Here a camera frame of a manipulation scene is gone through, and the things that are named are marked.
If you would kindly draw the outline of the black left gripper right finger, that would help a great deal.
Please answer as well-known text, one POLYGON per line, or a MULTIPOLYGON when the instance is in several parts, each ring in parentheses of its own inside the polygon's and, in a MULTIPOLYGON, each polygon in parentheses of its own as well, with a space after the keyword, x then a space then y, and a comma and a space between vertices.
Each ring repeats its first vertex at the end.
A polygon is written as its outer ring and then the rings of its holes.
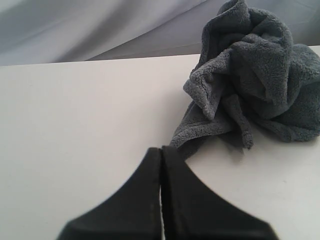
POLYGON ((265 221, 207 187, 177 150, 162 148, 161 205, 167 240, 273 240, 265 221))

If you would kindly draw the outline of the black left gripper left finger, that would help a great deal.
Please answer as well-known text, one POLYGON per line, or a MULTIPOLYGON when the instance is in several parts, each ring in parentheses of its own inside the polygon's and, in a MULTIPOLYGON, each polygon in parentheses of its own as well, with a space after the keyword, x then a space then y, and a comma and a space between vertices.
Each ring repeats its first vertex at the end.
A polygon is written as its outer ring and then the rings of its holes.
POLYGON ((162 155, 149 148, 131 177, 106 201, 69 221, 60 240, 160 240, 162 155))

